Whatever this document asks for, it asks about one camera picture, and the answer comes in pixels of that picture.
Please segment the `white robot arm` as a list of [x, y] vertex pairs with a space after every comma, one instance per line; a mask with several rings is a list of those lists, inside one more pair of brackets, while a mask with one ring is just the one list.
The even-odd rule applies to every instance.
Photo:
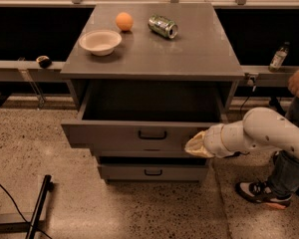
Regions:
[[242, 120], [219, 123], [200, 131], [184, 150], [204, 158], [225, 158], [235, 152], [285, 150], [299, 158], [299, 127], [274, 110], [255, 108]]

